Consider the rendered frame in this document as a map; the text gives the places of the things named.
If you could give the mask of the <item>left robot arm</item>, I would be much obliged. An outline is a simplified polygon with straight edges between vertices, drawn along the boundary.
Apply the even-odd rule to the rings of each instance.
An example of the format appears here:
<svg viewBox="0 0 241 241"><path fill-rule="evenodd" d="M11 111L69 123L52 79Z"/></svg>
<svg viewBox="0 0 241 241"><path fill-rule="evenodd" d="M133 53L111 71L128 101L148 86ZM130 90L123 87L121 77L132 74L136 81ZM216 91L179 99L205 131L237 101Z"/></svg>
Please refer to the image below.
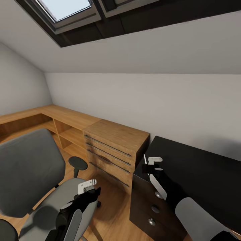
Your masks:
<svg viewBox="0 0 241 241"><path fill-rule="evenodd" d="M88 180L78 185L78 194L74 200L60 208L56 217L56 229L52 229L45 241L74 241L77 234L82 213L89 203L98 199L101 188L86 190L97 184L95 179Z"/></svg>

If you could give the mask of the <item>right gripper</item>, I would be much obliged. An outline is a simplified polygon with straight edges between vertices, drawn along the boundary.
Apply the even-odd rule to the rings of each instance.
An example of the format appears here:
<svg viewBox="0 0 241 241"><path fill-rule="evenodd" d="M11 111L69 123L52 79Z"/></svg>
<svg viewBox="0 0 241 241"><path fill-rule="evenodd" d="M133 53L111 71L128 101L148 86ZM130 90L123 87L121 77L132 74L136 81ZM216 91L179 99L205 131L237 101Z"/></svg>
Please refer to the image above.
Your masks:
<svg viewBox="0 0 241 241"><path fill-rule="evenodd" d="M159 164L154 164L154 165L151 165L151 164L142 164L142 172L143 173L148 173L149 174L149 169L151 167L159 167Z"/></svg>

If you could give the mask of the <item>swivel chair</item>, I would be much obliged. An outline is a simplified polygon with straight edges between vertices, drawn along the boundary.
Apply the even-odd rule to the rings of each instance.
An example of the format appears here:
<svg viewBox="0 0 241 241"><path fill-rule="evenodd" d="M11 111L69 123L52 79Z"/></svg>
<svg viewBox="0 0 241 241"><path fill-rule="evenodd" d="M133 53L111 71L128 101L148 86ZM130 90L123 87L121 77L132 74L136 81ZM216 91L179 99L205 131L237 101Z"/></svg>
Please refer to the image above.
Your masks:
<svg viewBox="0 0 241 241"><path fill-rule="evenodd" d="M68 162L74 167L74 178L59 185L65 177L66 163L46 128L0 144L0 215L23 218L29 213L20 235L13 225L0 219L0 241L45 241L50 231L56 229L60 208L74 200L78 185L86 182L77 176L88 164L76 156L70 157ZM55 190L34 210L33 207L53 188ZM74 241L88 241L83 234L100 205L98 199L88 204Z"/></svg>

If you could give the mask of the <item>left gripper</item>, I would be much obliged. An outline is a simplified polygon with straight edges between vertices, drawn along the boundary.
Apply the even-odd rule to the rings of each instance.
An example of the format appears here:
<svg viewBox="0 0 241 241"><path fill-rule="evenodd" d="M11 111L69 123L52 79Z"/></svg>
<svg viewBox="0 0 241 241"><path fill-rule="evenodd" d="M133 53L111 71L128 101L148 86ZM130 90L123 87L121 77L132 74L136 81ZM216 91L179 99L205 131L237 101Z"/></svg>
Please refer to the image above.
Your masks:
<svg viewBox="0 0 241 241"><path fill-rule="evenodd" d="M100 187L97 188L97 189L94 188L94 189L88 190L85 193L75 195L74 200L79 198L79 197L83 198L84 201L86 202L85 208L87 208L89 203L92 203L92 202L94 202L98 199L98 196L100 195L100 192L101 192Z"/></svg>

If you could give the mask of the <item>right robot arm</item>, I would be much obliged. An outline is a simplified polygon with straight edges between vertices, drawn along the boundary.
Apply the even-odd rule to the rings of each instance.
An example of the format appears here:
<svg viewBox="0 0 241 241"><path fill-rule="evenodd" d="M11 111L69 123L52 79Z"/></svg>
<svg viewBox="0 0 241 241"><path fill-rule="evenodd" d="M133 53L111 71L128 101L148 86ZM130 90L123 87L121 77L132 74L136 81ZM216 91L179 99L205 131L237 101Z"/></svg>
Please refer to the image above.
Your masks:
<svg viewBox="0 0 241 241"><path fill-rule="evenodd" d="M181 187L159 168L161 157L149 157L142 164L142 172L150 175L150 181L163 199L170 205L193 241L241 241L231 230L217 221L196 203Z"/></svg>

